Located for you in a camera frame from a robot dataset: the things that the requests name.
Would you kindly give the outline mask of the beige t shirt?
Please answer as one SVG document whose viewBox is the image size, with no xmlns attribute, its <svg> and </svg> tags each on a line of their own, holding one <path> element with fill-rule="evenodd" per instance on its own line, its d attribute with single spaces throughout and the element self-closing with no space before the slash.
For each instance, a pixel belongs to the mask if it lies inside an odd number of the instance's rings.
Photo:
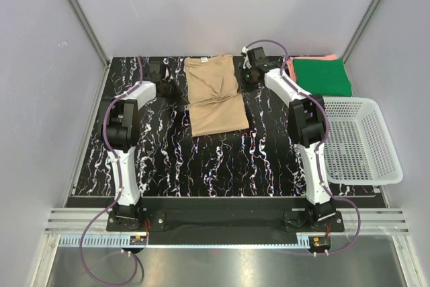
<svg viewBox="0 0 430 287">
<path fill-rule="evenodd" d="M 184 67 L 193 137 L 249 128 L 232 55 L 188 57 Z"/>
</svg>

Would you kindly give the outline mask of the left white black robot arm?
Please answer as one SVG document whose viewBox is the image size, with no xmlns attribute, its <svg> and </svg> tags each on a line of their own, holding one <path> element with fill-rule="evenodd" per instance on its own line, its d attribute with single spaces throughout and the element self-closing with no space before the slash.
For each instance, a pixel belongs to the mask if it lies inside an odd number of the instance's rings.
<svg viewBox="0 0 430 287">
<path fill-rule="evenodd" d="M 182 96 L 171 80 L 170 68 L 151 61 L 148 72 L 139 67 L 139 80 L 121 94 L 103 99 L 99 105 L 98 134 L 112 164 L 115 196 L 109 209 L 128 229 L 136 231 L 145 222 L 135 170 L 135 150 L 140 138 L 140 109 L 162 97 L 175 103 Z"/>
</svg>

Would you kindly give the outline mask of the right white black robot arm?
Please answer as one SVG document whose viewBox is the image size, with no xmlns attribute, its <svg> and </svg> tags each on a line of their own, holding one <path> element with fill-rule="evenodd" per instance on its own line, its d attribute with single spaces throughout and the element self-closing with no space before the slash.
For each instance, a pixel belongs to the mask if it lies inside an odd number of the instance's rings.
<svg viewBox="0 0 430 287">
<path fill-rule="evenodd" d="M 306 180 L 307 205 L 302 222 L 314 231 L 327 226 L 336 213 L 329 189 L 324 147 L 328 138 L 328 118 L 321 95 L 312 95 L 295 83 L 284 65 L 270 62 L 262 47 L 244 47 L 242 83 L 249 89 L 259 83 L 274 92 L 288 106 L 287 132 L 298 148 Z"/>
</svg>

